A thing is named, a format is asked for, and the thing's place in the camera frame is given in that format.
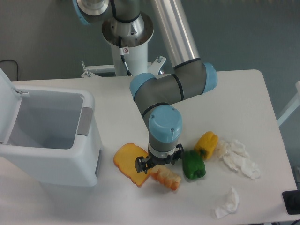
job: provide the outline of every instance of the open lid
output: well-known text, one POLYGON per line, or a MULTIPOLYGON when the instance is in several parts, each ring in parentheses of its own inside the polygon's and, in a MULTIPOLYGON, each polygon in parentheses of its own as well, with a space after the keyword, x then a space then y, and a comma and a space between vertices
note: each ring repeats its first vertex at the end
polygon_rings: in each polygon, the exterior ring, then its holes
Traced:
POLYGON ((0 142, 6 143, 21 103, 21 95, 0 69, 0 142))

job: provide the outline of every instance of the green bell pepper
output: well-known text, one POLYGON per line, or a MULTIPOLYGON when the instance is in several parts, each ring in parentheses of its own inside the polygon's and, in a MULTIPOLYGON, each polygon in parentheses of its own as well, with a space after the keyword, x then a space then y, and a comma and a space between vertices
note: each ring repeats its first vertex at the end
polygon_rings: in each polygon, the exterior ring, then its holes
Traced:
POLYGON ((204 161, 194 150, 184 152, 182 168, 185 176, 191 180, 205 175, 204 161))

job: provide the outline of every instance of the white tabletop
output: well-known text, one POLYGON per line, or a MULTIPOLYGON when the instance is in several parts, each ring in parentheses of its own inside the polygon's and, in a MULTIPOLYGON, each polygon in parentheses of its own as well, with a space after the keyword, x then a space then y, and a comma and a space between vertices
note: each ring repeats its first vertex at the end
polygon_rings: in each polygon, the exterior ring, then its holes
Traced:
POLYGON ((131 77, 18 82, 91 91, 104 150, 98 184, 91 188, 41 184, 0 158, 0 223, 229 225, 299 219, 287 214, 281 196, 296 185, 262 74, 229 71, 218 72, 218 78, 215 90, 174 105, 183 118, 179 142, 191 150, 206 131, 236 138, 262 176, 250 180, 213 156, 205 162, 205 177, 188 181, 178 161, 172 167, 182 177, 176 192, 151 177, 137 187, 113 164, 122 145, 148 145, 148 131, 129 91, 131 77), (212 218, 231 185, 240 196, 237 212, 212 218))

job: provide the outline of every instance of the yellow bell pepper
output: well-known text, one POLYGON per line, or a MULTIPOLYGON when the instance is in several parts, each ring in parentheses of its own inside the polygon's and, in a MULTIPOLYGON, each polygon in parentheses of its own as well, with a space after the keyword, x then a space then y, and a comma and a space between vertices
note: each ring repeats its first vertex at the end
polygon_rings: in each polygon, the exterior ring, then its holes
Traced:
POLYGON ((218 143, 218 136, 209 131, 203 134, 194 147, 194 150, 204 159, 209 159, 218 143))

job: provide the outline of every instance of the crumpled tissue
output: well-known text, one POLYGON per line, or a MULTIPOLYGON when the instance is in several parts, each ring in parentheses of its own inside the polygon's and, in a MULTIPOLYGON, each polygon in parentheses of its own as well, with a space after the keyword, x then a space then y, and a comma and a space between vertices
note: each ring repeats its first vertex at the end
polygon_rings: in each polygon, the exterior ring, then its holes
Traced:
POLYGON ((261 176, 258 165, 251 161, 246 147, 238 140, 226 142, 219 140, 216 147, 217 156, 225 162, 225 164, 232 170, 238 171, 255 180, 261 176))
POLYGON ((220 219, 228 214, 236 212, 240 202, 240 198, 233 186, 231 186, 229 192, 226 194, 226 202, 215 208, 215 214, 217 219, 220 219))

